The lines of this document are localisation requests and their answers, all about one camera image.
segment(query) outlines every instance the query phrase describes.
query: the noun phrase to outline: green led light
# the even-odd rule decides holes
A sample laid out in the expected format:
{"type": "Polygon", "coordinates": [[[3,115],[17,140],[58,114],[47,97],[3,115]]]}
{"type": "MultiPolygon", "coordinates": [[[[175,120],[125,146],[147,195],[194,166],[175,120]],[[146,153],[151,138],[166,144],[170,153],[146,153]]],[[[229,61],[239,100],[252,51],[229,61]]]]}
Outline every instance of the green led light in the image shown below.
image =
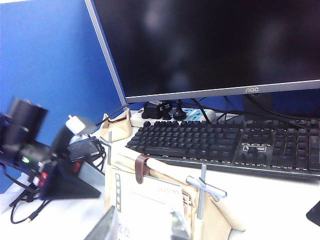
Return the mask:
{"type": "Polygon", "coordinates": [[[30,163],[30,160],[24,156],[24,157],[22,158],[22,162],[24,162],[25,164],[29,164],[29,163],[30,163]]]}

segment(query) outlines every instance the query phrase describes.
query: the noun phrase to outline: booklet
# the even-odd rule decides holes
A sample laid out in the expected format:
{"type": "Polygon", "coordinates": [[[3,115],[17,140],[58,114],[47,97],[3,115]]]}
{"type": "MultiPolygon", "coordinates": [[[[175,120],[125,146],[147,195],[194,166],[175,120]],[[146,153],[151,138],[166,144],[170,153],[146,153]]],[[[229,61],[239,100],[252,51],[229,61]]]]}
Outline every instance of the booklet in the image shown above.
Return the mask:
{"type": "Polygon", "coordinates": [[[171,212],[185,216],[185,210],[190,211],[189,197],[183,195],[181,186],[151,176],[138,184],[134,173],[115,168],[112,178],[110,200],[118,210],[119,239],[170,240],[171,212]]]}

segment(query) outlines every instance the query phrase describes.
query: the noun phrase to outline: metal clip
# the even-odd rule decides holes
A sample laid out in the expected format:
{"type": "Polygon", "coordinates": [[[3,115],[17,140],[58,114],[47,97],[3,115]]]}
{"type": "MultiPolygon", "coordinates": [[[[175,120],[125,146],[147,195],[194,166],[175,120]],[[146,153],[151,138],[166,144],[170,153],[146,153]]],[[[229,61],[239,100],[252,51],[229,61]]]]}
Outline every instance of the metal clip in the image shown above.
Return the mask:
{"type": "Polygon", "coordinates": [[[202,219],[203,216],[203,205],[204,205],[204,193],[207,192],[209,193],[213,199],[218,202],[220,199],[219,198],[226,198],[227,197],[227,192],[217,188],[215,186],[212,186],[210,184],[207,184],[206,181],[206,171],[207,171],[207,165],[202,164],[201,165],[201,177],[198,179],[188,176],[186,179],[186,182],[188,184],[191,184],[195,186],[196,188],[200,189],[200,194],[199,194],[199,204],[198,204],[198,214],[197,218],[202,219]]]}

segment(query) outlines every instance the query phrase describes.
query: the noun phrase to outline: power strip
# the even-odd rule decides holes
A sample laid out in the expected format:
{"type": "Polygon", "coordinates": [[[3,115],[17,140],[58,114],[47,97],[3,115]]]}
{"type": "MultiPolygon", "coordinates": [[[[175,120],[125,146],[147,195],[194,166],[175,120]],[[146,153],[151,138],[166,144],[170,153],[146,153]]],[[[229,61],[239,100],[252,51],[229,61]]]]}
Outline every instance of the power strip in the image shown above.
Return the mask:
{"type": "MultiPolygon", "coordinates": [[[[133,127],[143,127],[144,122],[149,121],[151,125],[153,125],[156,121],[175,121],[173,118],[173,114],[175,112],[175,108],[172,108],[172,110],[169,112],[169,115],[171,116],[171,120],[163,120],[160,119],[153,119],[153,118],[142,118],[141,114],[144,112],[144,109],[141,108],[139,111],[132,114],[130,117],[130,122],[133,127]]],[[[200,109],[194,109],[194,108],[182,108],[182,110],[186,113],[186,118],[184,121],[205,121],[205,117],[202,114],[200,109]]],[[[213,121],[216,118],[216,113],[213,110],[205,109],[205,114],[209,118],[210,121],[213,121]]]]}

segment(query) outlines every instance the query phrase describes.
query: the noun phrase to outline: white desk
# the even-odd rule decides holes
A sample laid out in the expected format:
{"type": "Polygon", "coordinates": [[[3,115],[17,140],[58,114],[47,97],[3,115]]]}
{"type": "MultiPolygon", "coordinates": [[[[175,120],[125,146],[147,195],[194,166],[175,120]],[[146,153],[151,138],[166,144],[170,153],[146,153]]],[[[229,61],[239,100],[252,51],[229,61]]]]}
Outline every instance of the white desk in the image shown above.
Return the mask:
{"type": "MultiPolygon", "coordinates": [[[[125,145],[129,139],[118,141],[125,145]]],[[[199,169],[190,174],[200,176],[199,169]]],[[[230,240],[318,240],[320,227],[306,213],[320,200],[320,183],[283,180],[208,170],[206,182],[228,193],[245,222],[246,232],[232,231],[230,240]]],[[[40,201],[23,203],[20,220],[33,212],[40,201]]],[[[32,222],[10,223],[11,209],[0,214],[1,239],[44,238],[82,240],[103,216],[103,194],[99,199],[51,202],[32,222]]]]}

